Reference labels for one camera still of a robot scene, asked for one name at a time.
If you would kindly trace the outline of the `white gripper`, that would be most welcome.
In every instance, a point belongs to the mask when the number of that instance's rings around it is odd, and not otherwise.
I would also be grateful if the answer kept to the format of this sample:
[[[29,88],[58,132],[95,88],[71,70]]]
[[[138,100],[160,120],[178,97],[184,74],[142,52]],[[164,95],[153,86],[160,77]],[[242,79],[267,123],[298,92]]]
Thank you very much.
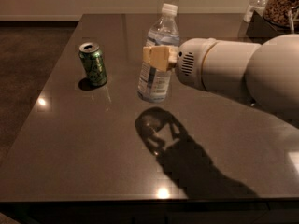
[[[214,38],[193,38],[176,46],[143,48],[143,62],[160,71],[175,68],[178,80],[189,87],[204,91],[203,65],[209,51],[217,44]]]

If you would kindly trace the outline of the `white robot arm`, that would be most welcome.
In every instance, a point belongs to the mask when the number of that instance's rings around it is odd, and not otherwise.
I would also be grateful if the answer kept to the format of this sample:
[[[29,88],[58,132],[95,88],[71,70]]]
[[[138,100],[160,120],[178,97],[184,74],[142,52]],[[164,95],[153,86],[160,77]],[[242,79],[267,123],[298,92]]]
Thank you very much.
[[[263,44],[194,38],[180,47],[143,48],[143,63],[178,80],[299,124],[299,35],[281,35]]]

